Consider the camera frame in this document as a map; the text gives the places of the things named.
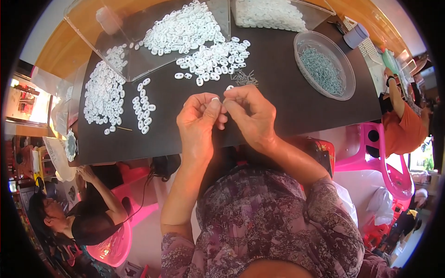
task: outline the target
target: purple patterned shirt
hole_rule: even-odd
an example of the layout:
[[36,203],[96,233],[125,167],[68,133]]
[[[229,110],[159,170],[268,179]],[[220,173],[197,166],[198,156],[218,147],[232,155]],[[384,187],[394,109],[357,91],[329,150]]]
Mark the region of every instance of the purple patterned shirt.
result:
[[363,261],[360,233],[328,178],[305,200],[284,173],[241,169],[207,190],[196,215],[196,245],[164,235],[162,277],[236,277],[257,259],[293,262],[313,277],[356,277]]

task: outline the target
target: black table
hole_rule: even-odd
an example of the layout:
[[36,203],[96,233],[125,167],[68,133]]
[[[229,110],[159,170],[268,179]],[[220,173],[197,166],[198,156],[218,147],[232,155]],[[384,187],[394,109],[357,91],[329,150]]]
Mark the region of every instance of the black table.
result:
[[[141,19],[143,13],[136,13],[130,18]],[[332,16],[326,21],[341,21]],[[249,40],[251,53],[246,59],[245,73],[254,70],[258,80],[258,89],[277,109],[275,130],[280,137],[331,129],[344,125],[352,125],[381,118],[379,101],[376,95],[371,74],[358,48],[351,50],[337,28],[327,22],[320,24],[315,31],[320,32],[344,51],[351,62],[356,77],[356,91],[347,101],[337,101],[318,93],[306,81],[297,67],[294,58],[293,41],[296,33],[265,29],[238,28],[232,24],[232,36],[241,40]],[[137,24],[141,32],[147,30],[147,24]],[[141,48],[138,51],[150,50]],[[80,111],[85,106],[85,83],[100,58],[93,52],[86,70]],[[222,75],[219,81],[205,82],[202,87],[196,85],[196,76],[187,80],[176,80],[174,74],[188,72],[180,69],[176,63],[167,64],[147,76],[132,83],[124,84],[126,92],[124,113],[121,115],[121,127],[110,135],[104,135],[106,125],[91,124],[79,115],[78,134],[79,155],[76,156],[80,165],[96,164],[111,161],[126,161],[145,157],[181,153],[181,139],[176,126],[176,116],[182,109],[186,99],[196,93],[211,92],[223,97],[228,85],[237,85],[230,75]],[[150,77],[151,83],[145,86],[149,101],[157,106],[151,113],[153,122],[147,134],[138,129],[138,121],[134,114],[131,100],[139,95],[137,85]],[[239,145],[245,143],[240,130],[229,118],[226,129],[214,129],[216,147]]]

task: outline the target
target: fingernail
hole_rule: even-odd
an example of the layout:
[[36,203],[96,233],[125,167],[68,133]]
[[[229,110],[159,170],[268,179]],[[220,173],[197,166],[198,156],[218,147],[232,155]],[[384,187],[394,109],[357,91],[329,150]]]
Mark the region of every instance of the fingernail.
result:
[[212,101],[210,102],[210,107],[215,109],[215,108],[219,108],[219,106],[220,106],[219,98],[217,98],[217,97],[212,98]]

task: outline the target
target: clear acrylic box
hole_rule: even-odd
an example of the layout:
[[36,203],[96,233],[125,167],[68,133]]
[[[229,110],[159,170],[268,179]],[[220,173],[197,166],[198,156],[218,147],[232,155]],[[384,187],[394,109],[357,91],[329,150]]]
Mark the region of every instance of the clear acrylic box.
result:
[[[321,2],[322,6],[304,0],[231,0],[231,9],[238,27],[301,32],[314,30],[328,17],[336,15],[326,0],[317,2]],[[298,13],[305,21],[304,28],[299,28],[295,22]]]
[[[147,30],[153,27],[155,21],[161,21],[165,15],[181,10],[184,5],[189,5],[191,2],[191,0],[161,2],[159,0],[74,0],[65,9],[64,19],[102,60],[126,81],[132,82],[187,55],[171,51],[169,54],[158,56],[153,55],[143,45],[138,50],[135,50],[134,46],[144,39]],[[210,0],[206,3],[221,27],[221,33],[226,40],[230,40],[230,1]],[[114,47],[116,47],[116,52],[121,51],[119,55],[122,55],[125,66],[107,59],[109,55],[107,52]]]

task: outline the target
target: bracelet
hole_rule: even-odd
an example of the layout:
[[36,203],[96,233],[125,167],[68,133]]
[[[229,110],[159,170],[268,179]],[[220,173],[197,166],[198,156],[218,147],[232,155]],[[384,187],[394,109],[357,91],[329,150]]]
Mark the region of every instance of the bracelet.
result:
[[391,78],[395,80],[394,76],[388,76],[388,79],[386,80],[386,87],[389,87],[389,80]]

